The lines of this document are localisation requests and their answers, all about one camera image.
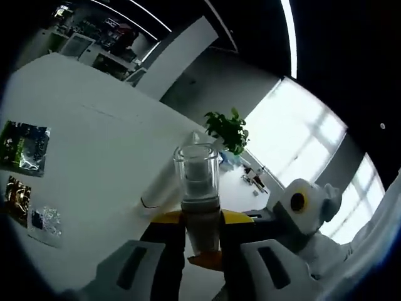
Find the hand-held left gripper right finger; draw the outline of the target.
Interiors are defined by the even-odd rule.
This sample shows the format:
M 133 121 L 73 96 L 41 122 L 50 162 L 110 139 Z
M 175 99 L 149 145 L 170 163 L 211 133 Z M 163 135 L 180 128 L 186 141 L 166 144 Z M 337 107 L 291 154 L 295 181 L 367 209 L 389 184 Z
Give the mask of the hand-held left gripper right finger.
M 317 300 L 323 287 L 308 264 L 274 239 L 261 240 L 252 218 L 221 211 L 222 270 L 229 300 Z

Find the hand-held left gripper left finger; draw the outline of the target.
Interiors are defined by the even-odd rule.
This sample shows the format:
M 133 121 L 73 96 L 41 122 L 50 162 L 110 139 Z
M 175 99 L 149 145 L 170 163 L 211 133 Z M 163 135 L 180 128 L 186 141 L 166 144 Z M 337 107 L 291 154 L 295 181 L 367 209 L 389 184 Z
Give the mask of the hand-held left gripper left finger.
M 62 300 L 178 300 L 185 266 L 185 223 L 180 211 L 152 219 L 96 267 L 92 281 L 65 290 Z

